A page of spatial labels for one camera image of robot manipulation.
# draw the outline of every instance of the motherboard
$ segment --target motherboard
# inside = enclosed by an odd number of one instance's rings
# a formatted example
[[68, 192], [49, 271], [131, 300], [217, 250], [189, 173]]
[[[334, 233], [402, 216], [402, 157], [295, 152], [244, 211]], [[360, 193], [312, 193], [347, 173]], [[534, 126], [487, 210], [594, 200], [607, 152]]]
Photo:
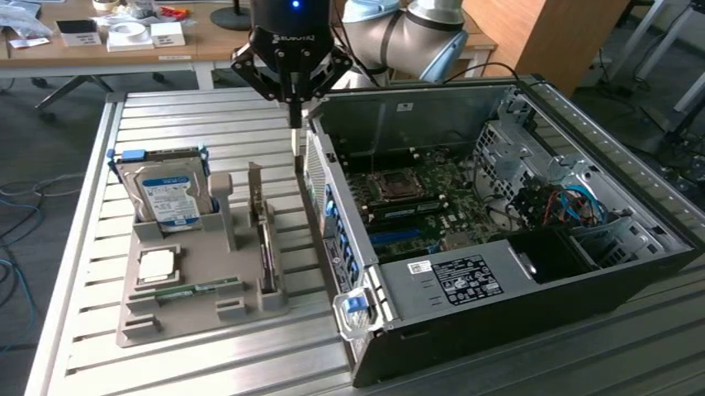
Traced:
[[482, 244], [502, 231], [472, 189], [470, 168], [447, 148], [343, 165], [382, 263]]

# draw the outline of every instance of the barcode sticker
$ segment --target barcode sticker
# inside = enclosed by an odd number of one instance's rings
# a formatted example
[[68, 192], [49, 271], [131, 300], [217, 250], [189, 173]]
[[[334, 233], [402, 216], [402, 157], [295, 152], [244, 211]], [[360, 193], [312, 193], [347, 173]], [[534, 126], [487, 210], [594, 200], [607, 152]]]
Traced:
[[159, 57], [159, 60], [188, 60], [191, 55], [164, 55]]
[[411, 110], [414, 110], [412, 103], [398, 103], [396, 104], [396, 111], [411, 111]]
[[431, 262], [428, 260], [424, 262], [410, 262], [406, 265], [408, 266], [408, 272], [412, 274], [419, 274], [431, 270]]

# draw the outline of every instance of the red cable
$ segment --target red cable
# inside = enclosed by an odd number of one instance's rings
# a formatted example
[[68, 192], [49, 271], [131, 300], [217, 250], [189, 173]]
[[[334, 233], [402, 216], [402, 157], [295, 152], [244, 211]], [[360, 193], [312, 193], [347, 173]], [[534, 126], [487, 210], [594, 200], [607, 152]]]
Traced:
[[549, 197], [549, 202], [546, 202], [546, 213], [543, 214], [543, 225], [546, 225], [546, 222], [549, 221], [549, 211], [551, 210], [551, 202], [553, 202], [553, 199], [555, 198], [557, 193], [558, 191], [553, 191]]

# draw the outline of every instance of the wooden cabinet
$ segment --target wooden cabinet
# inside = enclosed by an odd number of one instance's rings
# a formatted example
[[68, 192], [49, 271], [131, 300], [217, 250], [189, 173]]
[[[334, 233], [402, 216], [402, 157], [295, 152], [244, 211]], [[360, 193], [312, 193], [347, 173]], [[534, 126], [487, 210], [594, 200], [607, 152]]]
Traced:
[[[463, 0], [462, 8], [496, 42], [490, 61], [539, 73], [570, 95], [629, 0]], [[507, 75], [498, 66], [486, 76]]]

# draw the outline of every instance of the tape roll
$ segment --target tape roll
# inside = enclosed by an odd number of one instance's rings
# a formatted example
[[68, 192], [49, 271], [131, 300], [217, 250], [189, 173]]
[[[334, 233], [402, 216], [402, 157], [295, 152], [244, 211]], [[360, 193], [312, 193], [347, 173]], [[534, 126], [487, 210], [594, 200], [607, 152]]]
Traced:
[[143, 42], [148, 38], [147, 27], [136, 22], [117, 23], [109, 27], [109, 37], [131, 43]]
[[120, 5], [120, 0], [92, 0], [92, 7], [97, 11], [112, 11], [115, 7]]

